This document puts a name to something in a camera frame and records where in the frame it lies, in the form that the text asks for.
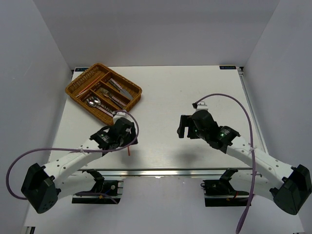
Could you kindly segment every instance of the gray wall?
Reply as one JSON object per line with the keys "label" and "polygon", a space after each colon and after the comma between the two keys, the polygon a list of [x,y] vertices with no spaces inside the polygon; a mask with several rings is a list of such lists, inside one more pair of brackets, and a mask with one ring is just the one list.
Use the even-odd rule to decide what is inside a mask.
{"label": "gray wall", "polygon": [[278,0],[34,0],[71,68],[245,65]]}
{"label": "gray wall", "polygon": [[[32,0],[2,1],[0,29],[0,232],[17,234],[28,202],[9,195],[6,170],[25,151],[51,146],[70,70]],[[27,168],[47,155],[29,155],[17,164],[10,180],[16,193]]]}
{"label": "gray wall", "polygon": [[[245,67],[270,153],[312,172],[312,2],[283,0]],[[299,213],[312,233],[312,197]]]}

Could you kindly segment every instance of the wicker cutlery tray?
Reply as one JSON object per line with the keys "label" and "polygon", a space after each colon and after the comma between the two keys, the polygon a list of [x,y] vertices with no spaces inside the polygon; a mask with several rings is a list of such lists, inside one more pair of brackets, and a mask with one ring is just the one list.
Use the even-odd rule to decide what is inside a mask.
{"label": "wicker cutlery tray", "polygon": [[[115,81],[121,88],[125,89],[125,92],[128,92],[133,99],[129,98],[129,94],[127,97],[122,91],[119,91],[116,85],[112,85],[111,81]],[[102,93],[103,89],[109,92],[110,97]],[[141,99],[142,89],[103,64],[96,63],[74,79],[66,87],[65,92],[103,123],[113,125],[113,118],[109,113],[105,113],[103,108],[109,111],[117,111],[121,109],[117,104],[122,103],[122,106],[125,105],[123,109],[130,111]],[[91,107],[88,104],[90,98],[93,97],[97,97],[100,100],[100,108]]]}

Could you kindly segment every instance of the knife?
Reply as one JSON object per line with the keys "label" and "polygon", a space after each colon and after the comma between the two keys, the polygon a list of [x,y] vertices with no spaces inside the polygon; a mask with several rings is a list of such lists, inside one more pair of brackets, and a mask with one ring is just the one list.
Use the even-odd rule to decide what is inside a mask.
{"label": "knife", "polygon": [[114,86],[116,89],[118,89],[119,92],[120,92],[121,94],[123,94],[124,96],[126,96],[128,99],[130,99],[130,100],[133,99],[133,97],[131,96],[131,94],[130,94],[127,90],[125,90],[124,88],[122,88],[114,79],[111,78],[108,82],[109,82],[112,86]]}

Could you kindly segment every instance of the white table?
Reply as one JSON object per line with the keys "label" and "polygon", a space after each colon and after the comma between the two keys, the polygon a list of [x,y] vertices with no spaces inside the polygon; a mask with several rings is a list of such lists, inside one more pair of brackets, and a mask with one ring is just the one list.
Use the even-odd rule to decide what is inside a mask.
{"label": "white table", "polygon": [[[123,195],[118,205],[71,204],[71,197],[66,197],[44,214],[37,214],[30,207],[25,226],[36,226],[35,234],[234,233],[244,208],[205,207],[204,194],[199,186],[202,180],[195,178],[196,169],[246,168],[247,165],[210,148],[203,140],[179,139],[176,130],[180,115],[191,115],[194,112],[191,104],[211,93],[236,97],[250,113],[237,70],[220,70],[218,66],[112,69],[143,90],[141,101],[131,110],[140,125],[139,144],[131,146],[131,156],[126,150],[109,153],[88,164],[88,168],[121,177],[136,173],[133,169],[145,170],[145,175],[148,172],[149,175],[154,172],[162,175],[167,172],[160,169],[175,169],[175,172],[171,171],[175,177],[124,176]],[[211,97],[206,103],[219,125],[231,126],[249,138],[246,117],[234,101]],[[76,148],[102,126],[68,98],[54,146]],[[255,132],[254,140],[255,145],[263,148]],[[53,152],[50,161],[64,154]],[[180,175],[182,169],[193,174]],[[241,234],[302,231],[297,215],[286,214],[273,202],[256,196]]]}
{"label": "white table", "polygon": [[[241,161],[214,150],[203,140],[179,139],[176,130],[180,115],[194,113],[192,103],[211,93],[232,95],[248,109],[237,70],[218,66],[113,67],[113,70],[139,85],[143,92],[131,110],[140,126],[139,144],[127,150],[109,153],[89,163],[95,169],[196,169],[247,167]],[[81,72],[74,72],[75,79]],[[215,121],[239,131],[249,139],[247,119],[241,108],[226,97],[205,100]],[[54,147],[77,148],[103,126],[70,98],[54,142]],[[254,131],[255,145],[262,148]],[[66,152],[52,152],[50,161]]]}

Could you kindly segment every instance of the metal spoon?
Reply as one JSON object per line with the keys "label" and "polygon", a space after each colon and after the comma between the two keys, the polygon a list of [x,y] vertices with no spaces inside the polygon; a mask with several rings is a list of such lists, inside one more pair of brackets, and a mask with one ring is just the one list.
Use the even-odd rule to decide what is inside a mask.
{"label": "metal spoon", "polygon": [[108,111],[106,111],[105,109],[103,109],[101,106],[99,106],[98,104],[96,104],[96,102],[94,101],[94,99],[92,98],[87,98],[87,103],[89,106],[91,107],[96,107],[98,108],[100,111],[104,112],[105,114],[109,115],[110,117],[113,117],[113,115],[111,113],[109,113]]}
{"label": "metal spoon", "polygon": [[108,112],[111,113],[111,114],[113,113],[113,111],[112,111],[110,108],[108,108],[107,106],[104,106],[104,105],[101,103],[101,100],[100,100],[98,97],[92,96],[91,98],[92,98],[92,100],[94,101],[94,103],[95,103],[96,105],[98,105],[98,106],[104,108],[106,111],[108,111]]}

